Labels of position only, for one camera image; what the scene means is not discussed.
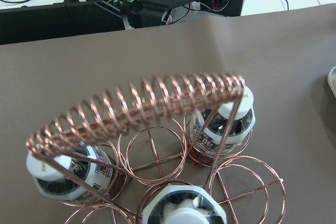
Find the tea bottle white cap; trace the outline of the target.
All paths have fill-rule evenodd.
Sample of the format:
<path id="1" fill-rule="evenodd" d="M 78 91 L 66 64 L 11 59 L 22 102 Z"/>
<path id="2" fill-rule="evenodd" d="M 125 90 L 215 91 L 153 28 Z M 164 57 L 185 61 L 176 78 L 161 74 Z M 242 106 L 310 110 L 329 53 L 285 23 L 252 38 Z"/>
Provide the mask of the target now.
<path id="1" fill-rule="evenodd" d="M 167 185 L 142 210 L 141 223 L 227 223 L 227 216 L 203 188 Z"/>

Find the tea bottle middle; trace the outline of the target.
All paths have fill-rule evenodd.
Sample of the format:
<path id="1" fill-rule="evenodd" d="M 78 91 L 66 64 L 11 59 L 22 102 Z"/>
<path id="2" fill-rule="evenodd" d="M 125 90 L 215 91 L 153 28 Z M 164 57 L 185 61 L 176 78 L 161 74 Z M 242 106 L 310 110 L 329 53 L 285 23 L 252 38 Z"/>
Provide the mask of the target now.
<path id="1" fill-rule="evenodd" d="M 244 86 L 243 97 L 221 156 L 230 153 L 234 148 L 239 146 L 253 129 L 256 122 L 253 104 L 253 92 L 249 87 Z M 203 164 L 205 166 L 212 165 L 213 158 L 218 151 L 233 105 L 233 102 L 222 104 L 208 126 L 204 129 L 203 133 L 199 136 L 189 153 L 195 163 Z M 196 109 L 193 112 L 186 131 L 190 143 L 194 141 L 211 112 L 212 109 L 205 109 L 203 112 Z"/>

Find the cream serving tray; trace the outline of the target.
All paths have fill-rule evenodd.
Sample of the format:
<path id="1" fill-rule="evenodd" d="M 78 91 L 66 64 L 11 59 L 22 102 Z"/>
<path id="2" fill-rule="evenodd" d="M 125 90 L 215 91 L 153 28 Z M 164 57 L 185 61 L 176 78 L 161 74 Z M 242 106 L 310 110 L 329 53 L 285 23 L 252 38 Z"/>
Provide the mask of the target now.
<path id="1" fill-rule="evenodd" d="M 336 67 L 333 67 L 329 71 L 327 75 L 327 82 L 328 82 L 330 90 L 332 91 L 333 95 L 336 97 Z"/>

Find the black plastic platform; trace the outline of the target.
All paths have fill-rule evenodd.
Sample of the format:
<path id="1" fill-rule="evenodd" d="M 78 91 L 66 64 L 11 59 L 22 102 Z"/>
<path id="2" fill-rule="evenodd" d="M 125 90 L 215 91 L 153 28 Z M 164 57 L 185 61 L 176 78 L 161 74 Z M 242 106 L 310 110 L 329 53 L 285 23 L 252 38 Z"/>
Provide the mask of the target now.
<path id="1" fill-rule="evenodd" d="M 201 12 L 241 15 L 244 0 L 80 0 L 1 10 L 1 44 L 161 26 L 177 7 L 200 4 Z"/>

